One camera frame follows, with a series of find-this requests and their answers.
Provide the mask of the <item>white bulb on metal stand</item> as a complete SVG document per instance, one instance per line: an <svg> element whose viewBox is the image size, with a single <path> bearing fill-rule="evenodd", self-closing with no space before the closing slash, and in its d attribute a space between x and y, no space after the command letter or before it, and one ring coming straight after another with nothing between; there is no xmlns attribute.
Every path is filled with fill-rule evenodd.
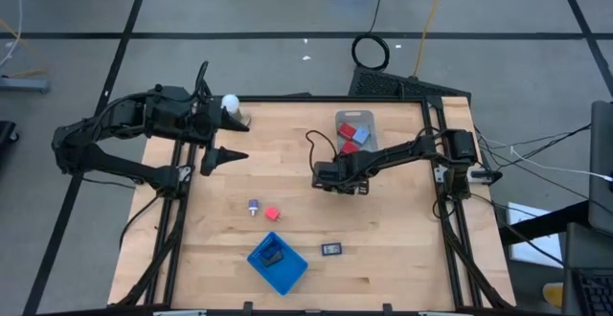
<svg viewBox="0 0 613 316"><path fill-rule="evenodd" d="M250 128L251 117L241 113L240 101L237 95L228 94L223 96L221 99L220 108L221 112L223 109L226 109L232 116L237 119L241 119Z"/></svg>

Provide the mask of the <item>grey monitor back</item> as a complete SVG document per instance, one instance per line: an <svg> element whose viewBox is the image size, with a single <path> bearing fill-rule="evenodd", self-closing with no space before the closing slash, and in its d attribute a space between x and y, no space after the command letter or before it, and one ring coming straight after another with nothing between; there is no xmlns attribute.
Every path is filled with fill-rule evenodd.
<svg viewBox="0 0 613 316"><path fill-rule="evenodd" d="M590 171L613 179L613 103L591 105ZM589 222L613 236L613 182L589 178Z"/></svg>

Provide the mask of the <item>grey plastic bin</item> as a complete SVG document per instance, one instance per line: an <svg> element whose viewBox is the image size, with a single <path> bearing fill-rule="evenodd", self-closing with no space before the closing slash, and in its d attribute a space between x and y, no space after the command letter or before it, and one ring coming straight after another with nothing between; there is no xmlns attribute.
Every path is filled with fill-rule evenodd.
<svg viewBox="0 0 613 316"><path fill-rule="evenodd" d="M341 124L349 124L355 127L356 129L359 128L360 126L367 126L370 130L370 137L364 145L360 145L354 140L345 140L341 138L337 133L337 129ZM360 147L359 151L377 151L378 150L377 138L376 138L376 133L375 133L375 116L370 110L338 111L335 115L335 126L336 126L336 148L339 153L340 153L341 146L346 141L351 141L354 144L358 145Z"/></svg>

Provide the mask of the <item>black beam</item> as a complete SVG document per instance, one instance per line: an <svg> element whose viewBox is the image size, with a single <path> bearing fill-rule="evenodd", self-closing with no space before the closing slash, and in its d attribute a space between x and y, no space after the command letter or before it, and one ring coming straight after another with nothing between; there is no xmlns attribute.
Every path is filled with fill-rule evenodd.
<svg viewBox="0 0 613 316"><path fill-rule="evenodd" d="M499 229L500 238L504 246L509 246L538 237L563 233L570 223L589 226L588 212L589 202L582 201L549 214L504 225Z"/></svg>

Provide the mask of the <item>black caster base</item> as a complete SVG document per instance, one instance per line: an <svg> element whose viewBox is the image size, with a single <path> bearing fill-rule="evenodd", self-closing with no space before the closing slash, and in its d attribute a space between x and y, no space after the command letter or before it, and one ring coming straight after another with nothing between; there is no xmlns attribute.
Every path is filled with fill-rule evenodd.
<svg viewBox="0 0 613 316"><path fill-rule="evenodd" d="M19 140L16 124L10 121L0 121L0 149Z"/></svg>

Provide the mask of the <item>grey floor base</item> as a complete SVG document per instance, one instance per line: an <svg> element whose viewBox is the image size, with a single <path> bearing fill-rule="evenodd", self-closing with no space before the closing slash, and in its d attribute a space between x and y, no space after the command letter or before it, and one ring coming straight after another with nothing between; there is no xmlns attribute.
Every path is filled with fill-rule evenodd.
<svg viewBox="0 0 613 316"><path fill-rule="evenodd" d="M39 92L46 94L50 91L50 86L45 79L0 77L0 91Z"/></svg>

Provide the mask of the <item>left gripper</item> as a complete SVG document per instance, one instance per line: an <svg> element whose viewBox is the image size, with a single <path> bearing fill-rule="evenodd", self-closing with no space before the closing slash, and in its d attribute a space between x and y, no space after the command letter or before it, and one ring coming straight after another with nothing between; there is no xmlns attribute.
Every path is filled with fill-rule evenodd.
<svg viewBox="0 0 613 316"><path fill-rule="evenodd" d="M241 119L221 108L221 98L209 98L199 102L189 118L189 142L204 149L200 163L200 174L210 176L216 165L247 159L249 155L225 147L215 148L215 137L219 129L249 132L250 128Z"/></svg>

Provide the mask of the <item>black perforated panel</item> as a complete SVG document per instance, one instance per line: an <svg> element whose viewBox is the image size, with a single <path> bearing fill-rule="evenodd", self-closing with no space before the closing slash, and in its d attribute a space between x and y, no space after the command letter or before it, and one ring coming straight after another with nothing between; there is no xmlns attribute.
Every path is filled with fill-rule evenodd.
<svg viewBox="0 0 613 316"><path fill-rule="evenodd" d="M353 71L350 96L395 96L395 97L465 97L471 94L459 89L420 81L417 78L404 78L387 73L356 67Z"/></svg>

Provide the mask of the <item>white paper sheet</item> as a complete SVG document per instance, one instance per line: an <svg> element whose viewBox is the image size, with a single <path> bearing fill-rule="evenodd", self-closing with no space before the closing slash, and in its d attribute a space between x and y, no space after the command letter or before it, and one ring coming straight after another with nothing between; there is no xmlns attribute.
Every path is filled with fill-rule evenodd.
<svg viewBox="0 0 613 316"><path fill-rule="evenodd" d="M507 210L507 220L510 225L514 225L515 223L548 213L549 211L531 206L510 203ZM511 259L554 268L563 268L563 264L561 263L562 253L558 234L538 237L532 239L531 243L550 256L547 257L543 255L528 242L522 242L513 244L510 247Z"/></svg>

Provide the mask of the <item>blue slotted plastic basket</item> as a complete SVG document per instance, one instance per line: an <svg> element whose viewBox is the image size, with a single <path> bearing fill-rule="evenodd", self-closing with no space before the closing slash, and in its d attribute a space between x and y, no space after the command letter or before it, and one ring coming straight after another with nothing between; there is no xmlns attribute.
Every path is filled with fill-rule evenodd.
<svg viewBox="0 0 613 316"><path fill-rule="evenodd" d="M260 250L273 240L283 246L284 258L274 265L264 267ZM286 295L308 269L307 262L274 232L267 234L246 260L280 295Z"/></svg>

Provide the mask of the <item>yellow object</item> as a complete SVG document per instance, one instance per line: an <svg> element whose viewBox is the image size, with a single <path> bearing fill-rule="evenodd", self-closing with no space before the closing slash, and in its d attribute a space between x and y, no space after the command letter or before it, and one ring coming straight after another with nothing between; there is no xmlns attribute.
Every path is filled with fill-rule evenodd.
<svg viewBox="0 0 613 316"><path fill-rule="evenodd" d="M562 282L548 282L542 287L542 296L549 305L563 307L564 284Z"/></svg>

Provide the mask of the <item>black keyboard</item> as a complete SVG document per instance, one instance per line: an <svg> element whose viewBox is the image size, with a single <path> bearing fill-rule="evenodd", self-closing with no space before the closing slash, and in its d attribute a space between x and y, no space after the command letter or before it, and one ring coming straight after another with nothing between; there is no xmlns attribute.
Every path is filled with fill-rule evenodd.
<svg viewBox="0 0 613 316"><path fill-rule="evenodd" d="M582 316L613 316L613 269L579 269L574 282Z"/></svg>

